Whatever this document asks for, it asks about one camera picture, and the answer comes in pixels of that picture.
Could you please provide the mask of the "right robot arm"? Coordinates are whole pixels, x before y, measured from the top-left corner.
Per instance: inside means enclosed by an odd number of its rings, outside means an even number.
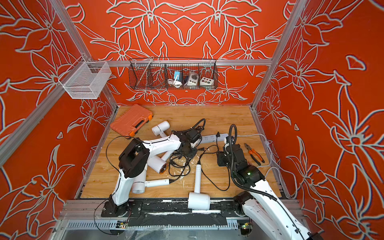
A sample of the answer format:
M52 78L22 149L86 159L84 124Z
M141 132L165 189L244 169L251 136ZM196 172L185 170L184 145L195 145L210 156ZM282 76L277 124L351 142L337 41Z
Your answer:
M237 137L237 126L232 124L218 156L234 185L243 190L234 197L236 210L250 218L271 240L321 240L319 233L311 233L282 203L262 172L248 163L236 143Z

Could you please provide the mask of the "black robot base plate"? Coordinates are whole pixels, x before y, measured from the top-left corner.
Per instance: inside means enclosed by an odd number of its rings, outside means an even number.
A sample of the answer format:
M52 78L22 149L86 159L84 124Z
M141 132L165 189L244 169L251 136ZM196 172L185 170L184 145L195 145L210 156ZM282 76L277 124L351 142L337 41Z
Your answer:
M188 208L186 198L166 199L129 199L129 201L118 207L115 211L112 204L106 201L100 207L101 217L140 217L145 214L152 215L184 215L184 214L206 214L220 215L223 217L245 217L240 207L232 198L213 198L210 200L210 208L204 210L192 210Z

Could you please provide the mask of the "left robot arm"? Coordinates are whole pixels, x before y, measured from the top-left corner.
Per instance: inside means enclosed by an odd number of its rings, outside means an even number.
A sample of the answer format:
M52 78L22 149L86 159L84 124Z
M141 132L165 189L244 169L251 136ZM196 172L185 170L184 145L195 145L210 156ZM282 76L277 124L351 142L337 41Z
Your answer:
M176 152L183 157L196 155L202 140L201 131L189 129L172 131L169 136L155 140L133 138L119 156L119 178L113 193L103 207L102 217L122 217L129 209L129 194L138 177L159 154Z

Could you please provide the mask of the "white power strip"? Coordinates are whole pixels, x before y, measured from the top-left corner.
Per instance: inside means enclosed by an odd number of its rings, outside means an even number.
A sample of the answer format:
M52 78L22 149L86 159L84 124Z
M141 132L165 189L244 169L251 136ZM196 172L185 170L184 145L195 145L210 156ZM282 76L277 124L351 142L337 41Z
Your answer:
M228 136L229 136L228 134L220 134L219 137L217 137L216 135L202 136L201 144L215 143L216 140L218 140L218 142L223 142L223 143L225 143L225 142L226 142L226 138L227 138Z

